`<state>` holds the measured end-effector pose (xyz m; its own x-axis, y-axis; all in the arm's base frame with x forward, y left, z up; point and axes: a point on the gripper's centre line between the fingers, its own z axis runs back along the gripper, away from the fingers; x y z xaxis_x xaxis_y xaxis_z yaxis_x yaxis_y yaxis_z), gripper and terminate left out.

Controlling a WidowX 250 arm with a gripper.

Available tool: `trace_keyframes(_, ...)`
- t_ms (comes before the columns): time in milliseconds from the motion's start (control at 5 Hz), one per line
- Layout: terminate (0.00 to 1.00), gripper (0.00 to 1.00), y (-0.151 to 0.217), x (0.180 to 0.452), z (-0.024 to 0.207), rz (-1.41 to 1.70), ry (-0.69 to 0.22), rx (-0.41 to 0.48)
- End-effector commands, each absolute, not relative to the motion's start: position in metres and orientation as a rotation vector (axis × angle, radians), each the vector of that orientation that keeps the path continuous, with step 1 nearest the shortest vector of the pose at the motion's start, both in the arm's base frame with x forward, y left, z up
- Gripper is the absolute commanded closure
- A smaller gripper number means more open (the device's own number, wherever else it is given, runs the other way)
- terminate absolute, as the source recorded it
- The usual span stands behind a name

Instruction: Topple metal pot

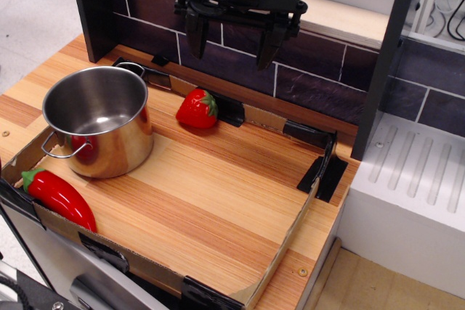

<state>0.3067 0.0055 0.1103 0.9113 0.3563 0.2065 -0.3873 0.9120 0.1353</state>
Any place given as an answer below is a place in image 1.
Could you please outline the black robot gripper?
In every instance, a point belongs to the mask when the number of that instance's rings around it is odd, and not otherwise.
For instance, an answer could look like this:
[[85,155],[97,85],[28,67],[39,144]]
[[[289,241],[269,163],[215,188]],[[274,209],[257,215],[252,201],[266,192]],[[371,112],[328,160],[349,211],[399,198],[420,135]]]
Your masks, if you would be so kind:
[[300,17],[308,6],[301,0],[175,0],[174,13],[185,15],[185,32],[192,56],[201,60],[209,20],[261,28],[257,70],[268,69],[285,38],[297,36]]

